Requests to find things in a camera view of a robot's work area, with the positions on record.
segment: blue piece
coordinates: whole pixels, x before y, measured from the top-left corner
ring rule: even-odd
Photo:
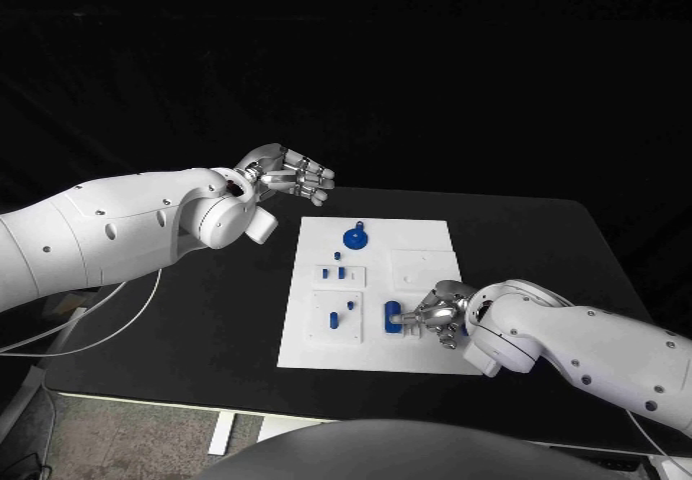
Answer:
[[[363,222],[357,222],[355,228],[351,228],[342,234],[342,244],[351,250],[360,250],[367,245],[367,234],[363,230]]]
[[[384,332],[386,333],[400,333],[403,329],[403,325],[397,323],[391,323],[389,321],[389,317],[391,315],[397,315],[400,313],[400,305],[399,302],[389,301],[384,303]]]

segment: white board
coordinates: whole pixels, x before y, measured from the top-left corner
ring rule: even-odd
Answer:
[[[357,221],[364,224],[367,245],[348,250],[342,233]],[[341,254],[338,261],[334,252]],[[341,280],[340,266],[345,271]],[[328,268],[327,279],[322,268]],[[419,336],[384,333],[384,303],[394,300],[402,312],[413,310],[439,280],[461,280],[446,222],[302,217],[278,367],[479,375],[462,359],[465,337],[458,336],[458,348],[446,350],[425,329]],[[328,312],[340,308],[345,322],[350,312],[341,304],[354,294],[360,295],[360,338],[347,342],[338,338],[345,338],[348,330],[328,329]],[[319,313],[315,320],[316,305],[327,312],[325,319]],[[316,337],[315,328],[321,329]]]

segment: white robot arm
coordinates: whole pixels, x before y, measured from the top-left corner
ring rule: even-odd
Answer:
[[[692,437],[692,341],[668,330],[518,280],[478,291],[438,282],[390,321],[423,324],[449,349],[465,329],[464,358],[489,377],[501,367],[527,373],[544,357],[572,386]]]
[[[273,143],[234,169],[103,178],[0,215],[0,312],[53,293],[131,280],[244,232],[263,243],[276,219],[256,203],[275,191],[318,206],[334,173]]]

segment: gray floor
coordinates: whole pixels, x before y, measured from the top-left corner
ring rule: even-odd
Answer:
[[[214,412],[51,396],[57,417],[47,456],[50,480],[182,480],[220,459],[205,454]],[[25,454],[43,454],[50,418],[38,391],[0,445],[0,471]],[[260,424],[262,417],[236,415],[229,455],[256,442]],[[14,475],[19,471],[2,478],[21,478]]]

